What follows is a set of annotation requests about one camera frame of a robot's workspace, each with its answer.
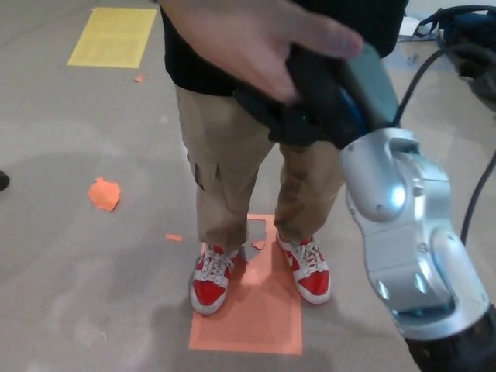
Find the person's right hand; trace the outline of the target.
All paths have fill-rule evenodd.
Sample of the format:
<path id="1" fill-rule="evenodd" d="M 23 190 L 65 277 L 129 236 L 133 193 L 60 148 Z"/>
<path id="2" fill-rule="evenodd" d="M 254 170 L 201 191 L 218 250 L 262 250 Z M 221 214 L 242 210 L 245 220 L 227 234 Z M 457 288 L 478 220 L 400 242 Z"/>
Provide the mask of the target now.
<path id="1" fill-rule="evenodd" d="M 273 99 L 298 93 L 286 68 L 296 43 L 322 55 L 358 55 L 362 37 L 290 1 L 162 1 L 174 28 L 203 59 Z"/>

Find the robot right black hand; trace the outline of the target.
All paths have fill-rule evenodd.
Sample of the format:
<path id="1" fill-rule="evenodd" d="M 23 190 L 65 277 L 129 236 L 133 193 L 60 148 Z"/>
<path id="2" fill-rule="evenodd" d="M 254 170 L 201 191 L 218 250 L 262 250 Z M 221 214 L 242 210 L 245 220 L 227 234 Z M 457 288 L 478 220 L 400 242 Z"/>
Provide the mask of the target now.
<path id="1" fill-rule="evenodd" d="M 244 86 L 233 92 L 238 103 L 269 129 L 269 138 L 307 147 L 329 141 L 343 149 L 377 129 L 395 127 L 399 107 L 376 49 L 366 43 L 358 57 L 333 59 L 295 46 L 286 67 L 299 99 L 276 102 Z"/>

